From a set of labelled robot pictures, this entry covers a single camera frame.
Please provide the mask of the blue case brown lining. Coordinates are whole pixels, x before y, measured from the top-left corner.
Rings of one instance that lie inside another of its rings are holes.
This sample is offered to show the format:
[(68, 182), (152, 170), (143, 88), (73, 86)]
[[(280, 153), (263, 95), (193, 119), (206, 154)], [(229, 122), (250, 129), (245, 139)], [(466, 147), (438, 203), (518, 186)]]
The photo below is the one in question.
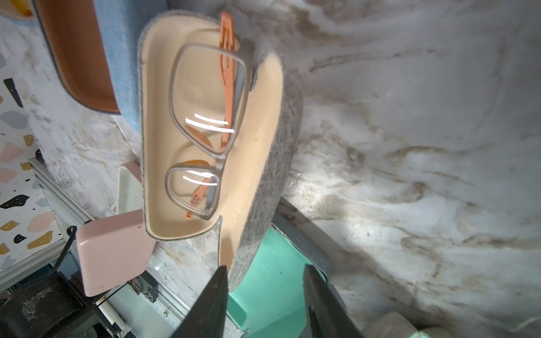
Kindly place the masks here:
[(33, 1), (63, 88), (140, 131), (138, 42), (167, 1)]

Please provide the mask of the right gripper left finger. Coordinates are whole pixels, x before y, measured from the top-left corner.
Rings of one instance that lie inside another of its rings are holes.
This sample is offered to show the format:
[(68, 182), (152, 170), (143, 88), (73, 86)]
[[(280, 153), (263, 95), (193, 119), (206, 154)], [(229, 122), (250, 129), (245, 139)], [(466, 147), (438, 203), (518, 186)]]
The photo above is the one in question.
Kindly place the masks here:
[(228, 303), (228, 274), (225, 266), (216, 269), (197, 301), (171, 338), (222, 338)]

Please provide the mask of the grey case with glasses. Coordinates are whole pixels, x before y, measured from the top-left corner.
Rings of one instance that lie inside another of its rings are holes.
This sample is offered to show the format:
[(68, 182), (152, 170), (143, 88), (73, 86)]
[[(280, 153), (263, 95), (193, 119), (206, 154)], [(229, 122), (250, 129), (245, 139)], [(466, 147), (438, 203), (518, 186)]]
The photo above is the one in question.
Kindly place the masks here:
[(251, 42), (252, 86), (239, 134), (221, 180), (217, 209), (208, 220), (176, 206), (166, 194), (168, 169), (201, 159), (203, 153), (173, 125), (168, 86), (173, 62), (189, 42), (218, 42), (220, 21), (183, 11), (169, 11), (151, 21), (138, 46), (142, 124), (143, 215), (149, 236), (161, 241), (198, 237), (218, 228), (218, 264), (228, 270), (229, 288), (246, 276), (278, 206), (300, 131), (300, 82), (276, 52)]

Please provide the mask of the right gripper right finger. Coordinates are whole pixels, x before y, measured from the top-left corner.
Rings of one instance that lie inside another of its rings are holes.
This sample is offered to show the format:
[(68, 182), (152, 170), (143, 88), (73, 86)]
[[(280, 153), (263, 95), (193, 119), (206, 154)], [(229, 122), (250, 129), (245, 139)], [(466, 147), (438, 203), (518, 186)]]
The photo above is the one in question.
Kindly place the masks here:
[(307, 325), (301, 337), (363, 337), (312, 265), (304, 268), (303, 287)]

